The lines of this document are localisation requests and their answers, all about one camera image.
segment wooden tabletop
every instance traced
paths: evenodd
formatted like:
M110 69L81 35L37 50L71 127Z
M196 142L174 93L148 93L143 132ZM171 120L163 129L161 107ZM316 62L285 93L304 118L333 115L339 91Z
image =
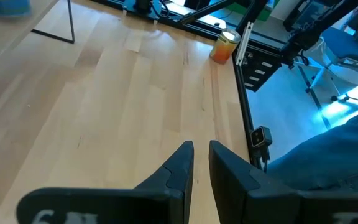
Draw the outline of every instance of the wooden tabletop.
M38 24L58 0L30 0L32 13L26 17L0 18L0 57L13 49Z

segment black cable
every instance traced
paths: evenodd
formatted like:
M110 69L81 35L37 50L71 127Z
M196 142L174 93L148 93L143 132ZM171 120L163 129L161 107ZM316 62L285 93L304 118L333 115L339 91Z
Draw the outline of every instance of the black cable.
M303 50L301 51L301 54L298 54L298 57L301 57L304 65L309 66L309 59L303 55Z
M218 18L218 19L225 19L225 18L229 17L229 16L232 14L232 12L233 12L233 10L232 10L227 16L220 17L220 18Z
M264 172L267 173L267 161L265 161L264 164Z
M170 11L169 11L167 5L165 4L165 2L164 2L163 0L160 0L160 2L161 2L161 4L164 6L165 10L167 10L167 14L164 15L164 16L157 12L157 10L156 10L155 7L154 7L153 2L150 2L150 4L152 5L152 9L153 9L153 11L156 13L156 15L158 15L159 17L164 17L164 18L166 18L166 17L168 17Z
M200 6L201 0L198 1L197 6L196 6L196 10L198 10L198 6Z

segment metal frame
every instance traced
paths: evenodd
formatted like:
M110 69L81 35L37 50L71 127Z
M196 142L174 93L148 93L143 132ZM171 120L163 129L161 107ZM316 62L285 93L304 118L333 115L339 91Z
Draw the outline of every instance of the metal frame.
M39 34L39 35L43 35L49 38L53 38L56 40L60 40L69 44L74 44L75 43L75 35L74 35L74 25L73 25L73 14L71 12L71 0L67 0L67 6L68 6L68 16L70 18L70 28L71 28L71 40L70 39L66 39L64 37L59 37L57 35L53 35L53 34L49 34L47 32L44 31L40 31L37 29L32 29L31 32L35 33L35 34Z
M210 6L204 7L202 9L200 9L199 11L192 12L187 15L181 15L181 14L178 14L178 13L175 13L172 11L170 11L168 14L167 10L163 7L163 8L161 8L160 13L167 15L167 17L154 17L154 16L150 16L153 14L153 12L151 12L150 14L139 14L136 12L131 12L124 5L124 2L125 2L124 0L122 0L122 1L120 1L120 0L91 0L91 1L97 2L99 4L103 4L105 6L113 7L118 10L127 10L127 12L129 12L129 13L133 13L133 14L143 17L145 19L158 20L159 23L162 23L162 24L165 24L168 26L172 26L174 28L181 29L181 30L184 30L187 32L191 32L193 34L196 34L196 35L199 35L199 36L211 39L211 40L216 40L218 38L219 34L221 33L222 29L219 28L218 26L207 24L207 23L199 21L197 19L236 2L236 0L222 0L217 3L212 4ZM242 5L251 7L252 10L247 11L247 13L244 15L244 17L240 21L239 25L237 26L236 31L239 34L243 33L243 31L246 28L246 25L249 21L255 22L256 18L259 15L259 12L264 9L266 3L267 3L267 0L261 0L261 1L253 0L253 2L250 4L242 4ZM249 44L252 45L253 42L257 42L257 41L250 40Z
M244 63L244 55L246 54L249 38L251 36L252 28L254 27L253 22L248 22L247 28L244 30L242 35L240 46L238 47L238 53L236 55L236 65L242 65Z
M232 57L233 64L236 64L236 58ZM258 169L262 169L262 164L260 163L259 153L253 151L252 141L251 141L251 132L254 130L254 124L252 122L251 111L249 108L247 90L245 86L244 77L242 75L241 66L234 66L234 75L236 76L237 90L239 94L240 109L242 115L242 123L244 125L244 132L246 134L248 154L249 154L249 163L255 166Z

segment floor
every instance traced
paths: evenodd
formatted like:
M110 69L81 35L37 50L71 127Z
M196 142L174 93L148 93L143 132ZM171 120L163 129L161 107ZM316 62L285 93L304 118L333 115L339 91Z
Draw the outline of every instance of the floor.
M69 37L66 6L37 28ZM29 34L0 61L0 224L39 187L133 188L184 140L190 223L219 223L209 141L248 159L232 64L210 61L211 40L91 1L73 17L75 45Z
M309 50L305 53L308 57L316 60L320 65L328 63L328 58L322 55L321 49ZM358 105L351 103L332 102L331 96L337 95L335 86L340 94L348 93L349 96L358 98L358 73L351 69L343 68L340 66L330 66L330 69L335 73L332 75L333 82L329 79L331 74L326 72L321 81L314 87L314 92L318 103L321 105L321 115L326 119L326 123L330 128L346 123L350 118L358 115ZM306 67L303 73L308 81L311 83L311 77L316 75L318 69L313 67Z
M254 127L270 129L272 161L299 143L327 131L297 69L283 66L256 92L247 91Z

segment metal bracket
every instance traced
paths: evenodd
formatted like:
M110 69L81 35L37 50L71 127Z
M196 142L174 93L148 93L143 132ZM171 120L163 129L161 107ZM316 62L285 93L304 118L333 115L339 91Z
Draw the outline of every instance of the metal bracket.
M73 25L73 14L71 12L71 0L67 0L67 5L68 5L68 16L70 18L71 40L63 38L63 37L59 37L59 36L56 36L56 35L53 35L53 34L49 34L49 33L46 33L44 31L40 31L40 30L37 30L37 29L33 29L31 32L33 32L35 34L43 35L43 36L46 36L46 37L50 37L50 38L53 38L53 39L56 39L56 40L61 40L63 42L69 43L69 44L74 44L75 43L75 35L74 35L74 25Z
M244 54L246 53L249 37L252 32L252 28L254 26L253 22L248 22L247 28L244 30L244 33L242 35L242 39L239 46L239 51L236 57L236 65L242 65L242 61L244 59Z

